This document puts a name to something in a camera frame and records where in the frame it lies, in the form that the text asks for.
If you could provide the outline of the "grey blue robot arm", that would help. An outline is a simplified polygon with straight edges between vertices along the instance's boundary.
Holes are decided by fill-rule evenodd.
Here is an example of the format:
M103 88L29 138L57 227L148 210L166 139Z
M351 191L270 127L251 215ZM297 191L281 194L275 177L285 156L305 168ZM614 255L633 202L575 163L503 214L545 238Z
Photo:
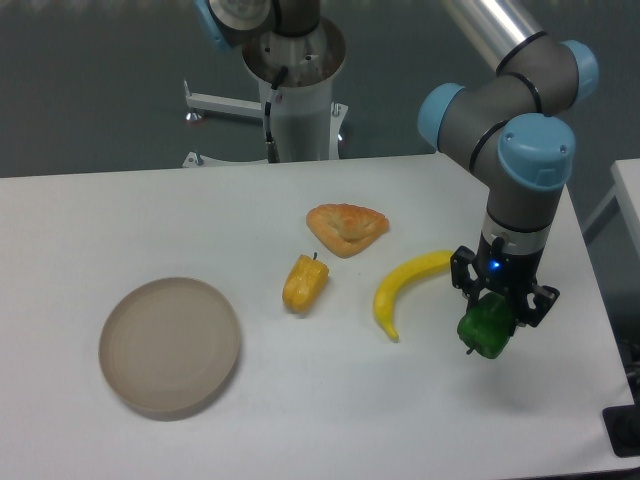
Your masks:
M537 269L575 154L559 114L591 95L599 67L578 42L556 42L516 1L449 1L447 12L493 69L476 90L448 83L422 103L417 127L437 151L489 190L476 250L451 260L469 307L483 291L502 296L513 327L537 326L558 298ZM316 1L199 1L217 48L240 47L257 80L267 158L328 159L332 83L346 55L340 30Z

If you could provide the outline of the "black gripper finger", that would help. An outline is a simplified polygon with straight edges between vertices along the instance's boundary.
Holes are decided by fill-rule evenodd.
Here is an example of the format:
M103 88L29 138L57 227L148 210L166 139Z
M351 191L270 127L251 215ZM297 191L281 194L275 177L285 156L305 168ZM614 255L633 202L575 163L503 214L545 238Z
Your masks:
M462 292L468 306L476 306L481 292L476 254L465 246L459 246L450 258L451 281Z
M558 300L558 289L532 283L516 294L515 319L518 326L537 327Z

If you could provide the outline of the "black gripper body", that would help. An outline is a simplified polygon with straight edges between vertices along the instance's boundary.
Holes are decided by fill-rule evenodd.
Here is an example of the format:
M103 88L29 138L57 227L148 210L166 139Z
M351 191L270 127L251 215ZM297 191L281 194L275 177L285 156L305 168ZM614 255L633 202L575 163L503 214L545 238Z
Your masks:
M541 256L541 231L483 230L475 260L480 288L503 296L533 293Z

